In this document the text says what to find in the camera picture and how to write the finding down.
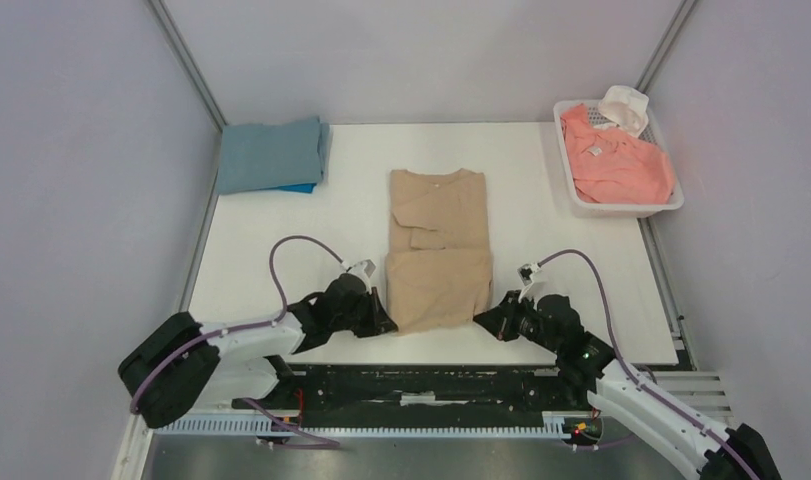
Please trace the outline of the beige t shirt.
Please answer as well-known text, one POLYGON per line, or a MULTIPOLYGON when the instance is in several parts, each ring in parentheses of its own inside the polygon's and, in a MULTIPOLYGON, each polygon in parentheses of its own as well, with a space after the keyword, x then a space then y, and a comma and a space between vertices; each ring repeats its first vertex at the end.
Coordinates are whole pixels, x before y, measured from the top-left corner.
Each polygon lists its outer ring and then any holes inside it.
POLYGON ((389 195, 387 307, 399 332, 470 323, 493 289, 484 174, 393 170, 389 195))

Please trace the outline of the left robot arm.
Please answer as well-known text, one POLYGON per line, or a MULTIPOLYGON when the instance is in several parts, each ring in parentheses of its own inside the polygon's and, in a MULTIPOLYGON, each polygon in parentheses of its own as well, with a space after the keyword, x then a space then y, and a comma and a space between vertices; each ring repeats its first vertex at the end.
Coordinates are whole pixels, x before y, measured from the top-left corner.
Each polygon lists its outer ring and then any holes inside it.
POLYGON ((250 324, 210 324, 188 312, 170 316, 117 368, 150 428, 165 427, 192 409, 236 399, 288 405, 295 393, 284 359, 321 347, 345 331, 371 338, 397 331, 376 289, 342 274, 323 291, 250 324))

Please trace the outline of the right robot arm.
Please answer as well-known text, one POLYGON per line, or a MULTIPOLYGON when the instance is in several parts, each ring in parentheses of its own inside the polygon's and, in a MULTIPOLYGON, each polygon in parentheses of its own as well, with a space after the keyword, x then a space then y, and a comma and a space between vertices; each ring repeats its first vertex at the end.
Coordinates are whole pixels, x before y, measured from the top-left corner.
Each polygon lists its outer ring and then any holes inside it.
POLYGON ((558 392, 566 405, 590 405, 616 419, 684 478, 780 478, 758 431, 746 424, 730 428, 645 378, 583 327, 568 297, 533 301, 510 291, 474 321, 500 341, 524 338, 554 353, 558 392))

